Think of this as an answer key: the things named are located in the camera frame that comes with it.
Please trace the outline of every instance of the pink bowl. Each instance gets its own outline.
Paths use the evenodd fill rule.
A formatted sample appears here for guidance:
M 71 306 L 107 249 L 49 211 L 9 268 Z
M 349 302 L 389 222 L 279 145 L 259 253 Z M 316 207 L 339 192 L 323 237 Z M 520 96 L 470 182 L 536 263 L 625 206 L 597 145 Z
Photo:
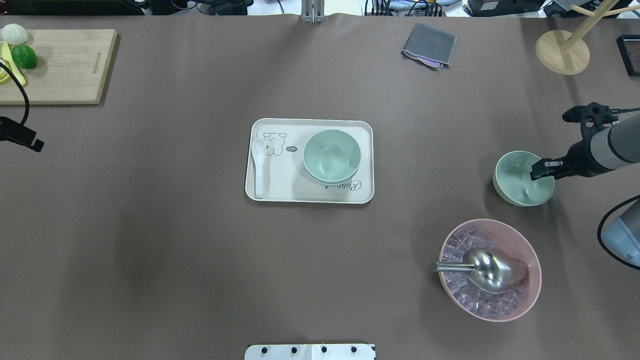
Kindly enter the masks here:
M 440 250 L 440 256 L 438 259 L 442 259 L 442 252 L 444 251 L 444 245 L 447 244 L 447 240 L 451 237 L 451 235 L 458 229 L 463 231 L 470 229 L 478 229 L 489 236 L 489 239 L 493 242 L 495 247 L 505 255 L 509 255 L 512 258 L 519 259 L 523 261 L 529 267 L 529 277 L 523 283 L 524 290 L 522 294 L 520 294 L 520 306 L 516 307 L 511 314 L 502 315 L 499 318 L 485 318 L 482 316 L 478 316 L 464 306 L 462 306 L 453 294 L 447 287 L 444 281 L 444 276 L 442 272 L 440 275 L 440 282 L 442 282 L 442 286 L 444 290 L 447 292 L 448 296 L 458 305 L 460 308 L 476 318 L 480 318 L 482 320 L 486 320 L 489 322 L 507 322 L 511 320 L 515 320 L 522 315 L 526 314 L 533 305 L 536 303 L 538 296 L 540 295 L 540 289 L 542 287 L 542 269 L 540 268 L 540 261 L 538 261 L 538 256 L 536 252 L 531 247 L 531 244 L 525 239 L 522 234 L 520 234 L 516 229 L 513 229 L 511 226 L 508 226 L 504 222 L 499 222 L 497 220 L 491 220 L 486 218 L 480 218 L 475 220 L 469 220 L 457 228 L 453 229 L 451 233 L 447 236 L 447 239 L 442 244 L 442 249 Z

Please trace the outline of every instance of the bowl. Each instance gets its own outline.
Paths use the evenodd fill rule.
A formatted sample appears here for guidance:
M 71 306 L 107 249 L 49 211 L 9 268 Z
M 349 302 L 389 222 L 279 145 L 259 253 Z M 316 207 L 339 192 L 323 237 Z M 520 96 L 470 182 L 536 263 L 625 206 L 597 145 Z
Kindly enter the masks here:
M 302 152 L 309 175 L 328 185 L 349 181 L 358 172 L 361 159 L 358 142 L 340 130 L 324 130 L 311 136 Z
M 511 151 L 503 155 L 493 171 L 493 187 L 506 202 L 517 206 L 544 204 L 554 193 L 556 181 L 543 177 L 532 181 L 531 166 L 540 157 L 527 151 Z
M 461 225 L 453 229 L 453 231 L 451 231 L 451 233 L 447 236 L 447 239 L 444 241 L 442 249 L 440 250 L 438 259 L 442 259 L 442 254 L 445 250 L 445 246 L 447 245 L 447 241 L 456 231 L 469 231 L 472 229 L 477 229 L 485 233 L 489 237 L 489 239 L 491 239 L 496 249 L 501 253 L 507 256 L 511 256 L 512 258 L 516 258 L 527 265 L 529 269 L 529 275 L 522 284 L 520 305 L 514 308 L 513 311 L 508 315 L 500 315 L 497 318 L 482 317 L 472 313 L 470 310 L 468 310 L 458 302 L 458 300 L 452 294 L 451 290 L 449 290 L 449 288 L 447 287 L 444 279 L 444 274 L 440 272 L 438 273 L 438 275 L 440 276 L 440 282 L 442 282 L 444 290 L 447 292 L 447 295 L 451 298 L 451 300 L 453 300 L 453 302 L 460 306 L 462 310 L 468 312 L 476 318 L 488 322 L 508 322 L 523 316 L 529 310 L 531 310 L 533 305 L 536 303 L 538 296 L 540 295 L 540 289 L 542 287 L 542 270 L 540 268 L 540 261 L 538 260 L 538 256 L 531 247 L 531 244 L 529 244 L 527 239 L 525 239 L 525 237 L 522 236 L 522 234 L 520 234 L 516 229 L 503 222 L 492 219 L 480 218 L 469 220 L 468 222 L 462 223 Z

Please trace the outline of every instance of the round wooden base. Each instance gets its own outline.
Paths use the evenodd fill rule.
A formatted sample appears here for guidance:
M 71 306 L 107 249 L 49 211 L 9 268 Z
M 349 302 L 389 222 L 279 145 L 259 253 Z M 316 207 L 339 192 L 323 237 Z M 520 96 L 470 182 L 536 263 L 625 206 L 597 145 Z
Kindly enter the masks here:
M 565 52 L 560 51 L 560 45 L 571 34 L 569 31 L 552 30 L 542 34 L 536 41 L 536 55 L 549 70 L 562 75 L 576 75 L 589 65 L 589 47 L 582 39 Z

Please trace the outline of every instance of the garlic bulb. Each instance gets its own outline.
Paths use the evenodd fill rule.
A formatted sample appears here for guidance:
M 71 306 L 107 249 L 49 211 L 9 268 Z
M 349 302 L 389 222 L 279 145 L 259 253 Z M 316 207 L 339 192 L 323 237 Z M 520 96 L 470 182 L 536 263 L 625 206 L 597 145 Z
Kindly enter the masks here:
M 22 26 L 9 24 L 2 28 L 2 39 L 11 45 L 20 45 L 27 42 L 29 34 Z

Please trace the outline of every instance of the table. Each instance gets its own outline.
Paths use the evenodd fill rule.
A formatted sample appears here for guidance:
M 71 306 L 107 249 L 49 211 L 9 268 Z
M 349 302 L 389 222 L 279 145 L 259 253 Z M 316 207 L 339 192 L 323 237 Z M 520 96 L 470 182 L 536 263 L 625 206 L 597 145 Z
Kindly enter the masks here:
M 0 143 L 0 357 L 242 359 L 249 344 L 363 341 L 378 359 L 621 359 L 640 352 L 637 273 L 600 249 L 602 215 L 640 167 L 556 183 L 535 208 L 492 188 L 512 150 L 562 156 L 560 116 L 638 106 L 603 20 L 591 63 L 566 77 L 537 37 L 580 19 L 3 17 L 27 28 L 115 28 L 97 106 L 37 106 L 37 154 Z M 400 49 L 416 22 L 459 35 L 431 72 Z M 3 106 L 3 116 L 22 108 Z M 363 206 L 258 203 L 244 194 L 262 117 L 355 119 L 374 131 Z M 543 269 L 537 304 L 488 323 L 428 270 L 458 224 L 518 229 Z

